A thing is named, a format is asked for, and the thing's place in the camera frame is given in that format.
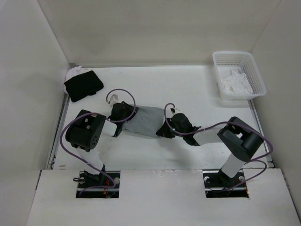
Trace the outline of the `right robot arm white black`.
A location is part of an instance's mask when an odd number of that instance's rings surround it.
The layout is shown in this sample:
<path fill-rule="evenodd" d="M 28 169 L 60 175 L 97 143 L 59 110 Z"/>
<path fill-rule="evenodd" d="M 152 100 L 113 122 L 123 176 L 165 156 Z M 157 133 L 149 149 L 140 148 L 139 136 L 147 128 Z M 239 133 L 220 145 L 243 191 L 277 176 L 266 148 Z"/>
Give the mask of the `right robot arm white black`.
<path fill-rule="evenodd" d="M 219 170 L 218 181 L 223 186 L 230 186 L 239 170 L 252 159 L 263 143 L 259 133 L 250 129 L 248 124 L 236 116 L 231 117 L 226 124 L 206 129 L 193 126 L 185 114 L 176 113 L 166 118 L 156 135 L 165 138 L 179 136 L 190 146 L 224 143 L 231 154 Z"/>

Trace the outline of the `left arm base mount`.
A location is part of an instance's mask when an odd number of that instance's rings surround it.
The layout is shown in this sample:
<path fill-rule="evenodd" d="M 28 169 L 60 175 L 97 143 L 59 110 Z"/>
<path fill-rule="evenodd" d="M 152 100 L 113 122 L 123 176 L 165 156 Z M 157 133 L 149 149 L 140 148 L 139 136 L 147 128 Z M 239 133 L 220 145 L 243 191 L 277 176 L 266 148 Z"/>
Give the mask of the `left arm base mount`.
<path fill-rule="evenodd" d="M 101 173 L 91 174 L 87 171 L 81 171 L 78 177 L 73 178 L 73 181 L 77 183 L 76 198 L 119 198 L 120 171 L 107 171 L 106 173 L 114 179 L 115 185 Z"/>

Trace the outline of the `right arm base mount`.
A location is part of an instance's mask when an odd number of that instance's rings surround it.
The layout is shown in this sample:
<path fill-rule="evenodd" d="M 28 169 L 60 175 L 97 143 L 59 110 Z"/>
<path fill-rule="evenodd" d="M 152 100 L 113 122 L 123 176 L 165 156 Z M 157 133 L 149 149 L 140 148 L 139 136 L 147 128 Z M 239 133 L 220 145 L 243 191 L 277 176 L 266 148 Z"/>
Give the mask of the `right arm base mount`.
<path fill-rule="evenodd" d="M 206 198 L 249 198 L 241 169 L 234 178 L 228 178 L 218 170 L 204 170 L 203 180 Z"/>

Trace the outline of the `grey tank top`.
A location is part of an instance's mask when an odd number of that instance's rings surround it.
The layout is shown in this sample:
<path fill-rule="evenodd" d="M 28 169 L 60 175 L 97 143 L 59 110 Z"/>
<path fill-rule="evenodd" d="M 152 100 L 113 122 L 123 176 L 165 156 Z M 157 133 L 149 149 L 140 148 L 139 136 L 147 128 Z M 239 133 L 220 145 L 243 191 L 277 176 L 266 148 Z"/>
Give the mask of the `grey tank top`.
<path fill-rule="evenodd" d="M 129 133 L 158 138 L 157 131 L 164 124 L 164 110 L 158 107 L 138 106 L 135 116 L 123 125 Z"/>

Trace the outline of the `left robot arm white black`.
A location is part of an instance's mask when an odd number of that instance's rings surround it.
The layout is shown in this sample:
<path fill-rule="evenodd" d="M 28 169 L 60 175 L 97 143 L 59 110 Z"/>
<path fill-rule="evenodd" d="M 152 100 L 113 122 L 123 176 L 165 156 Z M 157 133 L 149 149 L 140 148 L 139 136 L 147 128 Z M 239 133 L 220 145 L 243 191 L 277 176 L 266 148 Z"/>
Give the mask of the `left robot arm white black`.
<path fill-rule="evenodd" d="M 106 118 L 102 114 L 92 114 L 81 110 L 66 130 L 65 139 L 75 149 L 79 149 L 79 157 L 95 170 L 105 172 L 105 166 L 96 152 L 91 152 L 102 133 L 110 137 L 118 137 L 124 127 L 136 115 L 139 107 L 122 102 L 110 102 L 111 115 Z"/>

